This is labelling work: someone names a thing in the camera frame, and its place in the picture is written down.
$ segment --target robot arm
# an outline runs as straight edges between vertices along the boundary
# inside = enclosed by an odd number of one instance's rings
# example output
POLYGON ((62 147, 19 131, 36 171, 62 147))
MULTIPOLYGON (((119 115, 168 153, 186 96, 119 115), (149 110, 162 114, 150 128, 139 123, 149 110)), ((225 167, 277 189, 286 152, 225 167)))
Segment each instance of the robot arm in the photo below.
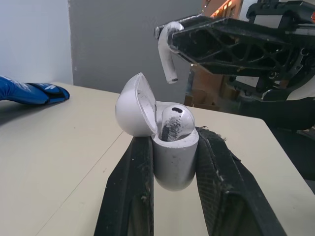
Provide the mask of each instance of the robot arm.
POLYGON ((155 38, 210 73, 230 75, 231 86, 258 100, 315 97, 315 6, 255 3, 247 18, 191 16, 176 21, 182 30, 157 27, 155 38))

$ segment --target earbud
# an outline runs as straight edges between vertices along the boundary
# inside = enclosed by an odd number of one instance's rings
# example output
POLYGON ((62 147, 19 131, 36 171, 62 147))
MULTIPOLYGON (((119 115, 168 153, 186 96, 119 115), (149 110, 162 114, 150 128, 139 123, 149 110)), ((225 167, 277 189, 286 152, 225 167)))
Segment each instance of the earbud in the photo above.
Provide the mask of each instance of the earbud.
POLYGON ((172 142, 189 135, 195 129, 195 120, 190 110, 176 104, 162 112, 161 140, 172 142))
POLYGON ((172 59, 172 50, 169 48, 167 40, 171 34, 183 30, 184 27, 178 22, 170 22, 164 26, 158 39, 158 52, 161 58, 162 67, 165 73, 166 81, 173 84, 178 81, 174 62, 172 59))

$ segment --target blue glove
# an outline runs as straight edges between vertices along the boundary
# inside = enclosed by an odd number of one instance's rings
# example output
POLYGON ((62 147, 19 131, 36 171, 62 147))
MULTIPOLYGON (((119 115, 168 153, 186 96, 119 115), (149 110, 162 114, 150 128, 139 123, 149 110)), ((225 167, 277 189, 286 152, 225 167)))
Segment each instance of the blue glove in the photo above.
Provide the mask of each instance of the blue glove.
POLYGON ((0 76, 0 101, 10 100, 23 104, 52 104, 70 98, 64 88, 44 83, 21 83, 0 76))

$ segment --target white earbud case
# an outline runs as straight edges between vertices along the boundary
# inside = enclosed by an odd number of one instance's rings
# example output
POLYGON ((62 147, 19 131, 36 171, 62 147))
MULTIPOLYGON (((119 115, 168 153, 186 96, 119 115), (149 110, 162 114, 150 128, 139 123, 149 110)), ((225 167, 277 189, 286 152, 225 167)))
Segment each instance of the white earbud case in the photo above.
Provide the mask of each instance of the white earbud case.
POLYGON ((177 103, 156 101, 148 81, 139 73, 126 83, 116 102, 115 115, 124 132, 134 137, 152 137, 154 175, 162 187, 178 191, 194 177, 199 135, 194 129, 177 141, 160 139, 162 112, 174 104, 177 103))

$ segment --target case lid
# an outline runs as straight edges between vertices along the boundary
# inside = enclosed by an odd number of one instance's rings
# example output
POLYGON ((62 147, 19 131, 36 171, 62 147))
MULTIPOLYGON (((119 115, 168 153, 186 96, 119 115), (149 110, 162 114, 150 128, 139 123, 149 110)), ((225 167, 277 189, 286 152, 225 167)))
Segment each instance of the case lid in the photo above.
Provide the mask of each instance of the case lid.
POLYGON ((134 137, 148 137, 158 131, 156 99, 142 73, 125 85, 115 107, 115 116, 124 132, 134 137))

